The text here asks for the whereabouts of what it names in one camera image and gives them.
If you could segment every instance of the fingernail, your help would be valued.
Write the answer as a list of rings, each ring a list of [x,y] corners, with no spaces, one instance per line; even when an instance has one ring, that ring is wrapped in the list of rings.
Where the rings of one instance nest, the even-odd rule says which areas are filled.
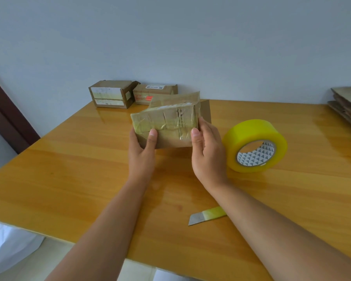
[[[196,128],[192,128],[191,136],[199,136],[199,135],[200,135],[200,131],[197,130]]]

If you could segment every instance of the hand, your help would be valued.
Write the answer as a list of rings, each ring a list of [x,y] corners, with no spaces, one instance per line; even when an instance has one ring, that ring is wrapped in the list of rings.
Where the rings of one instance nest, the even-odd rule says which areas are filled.
[[[154,170],[154,149],[157,142],[157,131],[151,129],[145,149],[138,143],[134,128],[129,136],[129,181],[147,185]]]
[[[221,136],[215,126],[199,118],[201,132],[193,128],[192,169],[199,181],[208,188],[227,183],[226,154]]]

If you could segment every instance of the packing tape roll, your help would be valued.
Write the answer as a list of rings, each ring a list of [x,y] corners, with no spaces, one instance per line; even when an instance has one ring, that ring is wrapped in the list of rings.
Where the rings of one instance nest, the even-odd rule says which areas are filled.
[[[261,119],[237,124],[227,132],[222,142],[228,166],[243,173],[261,172],[274,166],[287,150],[285,138],[270,122]]]

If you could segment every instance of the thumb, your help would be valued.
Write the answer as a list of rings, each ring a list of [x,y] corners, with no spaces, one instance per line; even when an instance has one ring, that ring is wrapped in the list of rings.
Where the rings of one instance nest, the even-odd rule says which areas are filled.
[[[203,137],[196,128],[191,130],[192,157],[203,156]]]
[[[157,143],[157,131],[156,129],[151,129],[148,134],[147,144],[145,145],[145,150],[154,151]]]

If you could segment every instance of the cardboard box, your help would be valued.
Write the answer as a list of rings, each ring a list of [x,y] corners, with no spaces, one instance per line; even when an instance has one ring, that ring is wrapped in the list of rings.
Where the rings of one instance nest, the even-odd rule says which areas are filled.
[[[129,108],[134,100],[133,89],[137,81],[103,80],[88,89],[95,106],[100,108]]]
[[[149,105],[151,99],[159,94],[176,95],[178,94],[178,86],[165,84],[139,84],[134,89],[134,97],[137,104]]]
[[[332,88],[335,101],[328,105],[351,123],[351,87]]]
[[[189,147],[191,130],[198,118],[211,123],[209,100],[200,100],[199,92],[182,95],[156,95],[150,106],[131,114],[132,123],[141,147],[145,148],[152,128],[158,131],[156,149]]]

